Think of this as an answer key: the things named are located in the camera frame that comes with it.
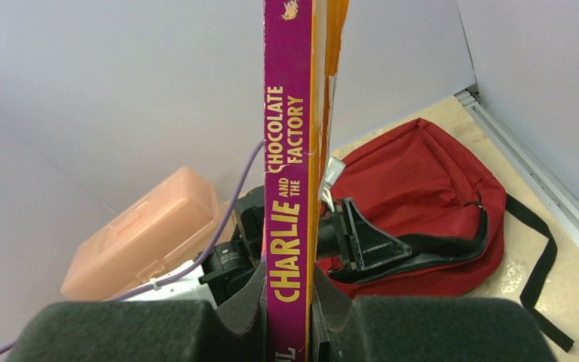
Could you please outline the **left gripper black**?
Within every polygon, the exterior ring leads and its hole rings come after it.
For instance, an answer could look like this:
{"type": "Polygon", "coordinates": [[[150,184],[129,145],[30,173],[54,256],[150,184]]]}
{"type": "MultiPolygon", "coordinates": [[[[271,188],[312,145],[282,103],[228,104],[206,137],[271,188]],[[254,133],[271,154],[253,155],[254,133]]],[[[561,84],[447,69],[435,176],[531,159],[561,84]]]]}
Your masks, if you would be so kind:
{"type": "Polygon", "coordinates": [[[332,224],[336,256],[346,272],[384,271],[413,257],[410,245],[370,223],[352,198],[334,203],[332,224]]]}

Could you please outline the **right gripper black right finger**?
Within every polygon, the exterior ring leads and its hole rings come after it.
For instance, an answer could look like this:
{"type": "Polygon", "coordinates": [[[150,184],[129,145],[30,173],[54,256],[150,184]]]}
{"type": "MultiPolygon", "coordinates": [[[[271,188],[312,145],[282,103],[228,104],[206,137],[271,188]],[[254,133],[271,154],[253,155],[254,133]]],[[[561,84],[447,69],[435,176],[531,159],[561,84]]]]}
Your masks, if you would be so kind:
{"type": "Polygon", "coordinates": [[[508,299],[361,296],[314,274],[330,361],[555,361],[532,316],[508,299]]]}

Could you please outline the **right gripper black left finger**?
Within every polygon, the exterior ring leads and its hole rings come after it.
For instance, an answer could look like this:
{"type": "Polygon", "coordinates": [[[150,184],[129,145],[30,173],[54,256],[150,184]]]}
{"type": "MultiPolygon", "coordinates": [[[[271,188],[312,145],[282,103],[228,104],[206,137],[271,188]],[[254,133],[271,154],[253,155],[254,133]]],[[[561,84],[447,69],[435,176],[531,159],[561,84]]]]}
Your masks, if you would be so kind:
{"type": "Polygon", "coordinates": [[[61,302],[23,329],[8,361],[261,361],[261,264],[218,308],[199,299],[61,302]]]}

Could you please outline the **red backpack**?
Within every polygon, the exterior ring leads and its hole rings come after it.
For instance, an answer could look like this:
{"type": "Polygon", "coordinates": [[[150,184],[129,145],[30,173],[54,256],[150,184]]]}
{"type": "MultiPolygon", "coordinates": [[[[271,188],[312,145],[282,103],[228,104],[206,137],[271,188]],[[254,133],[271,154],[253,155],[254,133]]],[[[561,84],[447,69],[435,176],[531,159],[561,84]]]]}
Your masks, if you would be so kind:
{"type": "Polygon", "coordinates": [[[507,193],[493,173],[438,125],[417,118],[347,155],[333,186],[366,219],[405,241],[413,257],[366,283],[333,280],[347,296],[462,296],[492,276],[504,255],[504,220],[513,216],[547,240],[520,294],[542,332],[563,351],[573,339],[536,308],[558,248],[548,224],[507,193]]]}

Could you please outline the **Roald Dahl paperback book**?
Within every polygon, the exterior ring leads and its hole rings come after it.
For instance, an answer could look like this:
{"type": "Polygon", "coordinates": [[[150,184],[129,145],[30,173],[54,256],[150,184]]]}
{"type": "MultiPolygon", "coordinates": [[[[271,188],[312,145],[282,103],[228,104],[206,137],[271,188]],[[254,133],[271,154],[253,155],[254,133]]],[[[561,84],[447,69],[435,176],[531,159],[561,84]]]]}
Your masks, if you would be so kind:
{"type": "Polygon", "coordinates": [[[267,360],[307,361],[347,1],[263,4],[267,360]]]}

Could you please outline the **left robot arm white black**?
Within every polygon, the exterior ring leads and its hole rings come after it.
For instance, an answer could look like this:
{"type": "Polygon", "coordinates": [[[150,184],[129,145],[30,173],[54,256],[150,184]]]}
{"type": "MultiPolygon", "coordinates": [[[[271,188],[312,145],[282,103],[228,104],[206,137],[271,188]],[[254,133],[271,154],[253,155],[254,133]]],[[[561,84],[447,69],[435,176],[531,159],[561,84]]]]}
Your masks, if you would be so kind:
{"type": "MultiPolygon", "coordinates": [[[[262,189],[237,200],[238,225],[229,241],[181,264],[174,271],[120,296],[121,301],[205,299],[218,306],[240,291],[262,261],[262,189]]],[[[393,273],[412,258],[405,241],[372,225],[351,198],[324,202],[317,230],[317,260],[333,280],[366,283],[393,273]]]]}

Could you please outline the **pink plastic storage box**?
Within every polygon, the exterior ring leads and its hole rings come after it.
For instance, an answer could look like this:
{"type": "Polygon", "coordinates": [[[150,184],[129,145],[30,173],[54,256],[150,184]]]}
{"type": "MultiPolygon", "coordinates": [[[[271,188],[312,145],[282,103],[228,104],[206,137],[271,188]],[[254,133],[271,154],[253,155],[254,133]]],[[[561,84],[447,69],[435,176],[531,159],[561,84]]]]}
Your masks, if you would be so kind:
{"type": "Polygon", "coordinates": [[[100,301],[194,259],[225,214],[212,183],[182,167],[77,248],[61,293],[100,301]]]}

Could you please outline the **aluminium frame rails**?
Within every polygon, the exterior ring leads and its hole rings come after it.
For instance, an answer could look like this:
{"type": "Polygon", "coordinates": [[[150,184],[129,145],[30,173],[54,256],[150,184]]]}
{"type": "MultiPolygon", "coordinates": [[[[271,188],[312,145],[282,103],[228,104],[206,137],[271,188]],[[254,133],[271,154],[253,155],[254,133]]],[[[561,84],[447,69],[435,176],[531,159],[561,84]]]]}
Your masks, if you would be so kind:
{"type": "Polygon", "coordinates": [[[499,148],[527,186],[556,218],[579,249],[579,201],[520,138],[483,105],[476,88],[455,98],[499,148]]]}

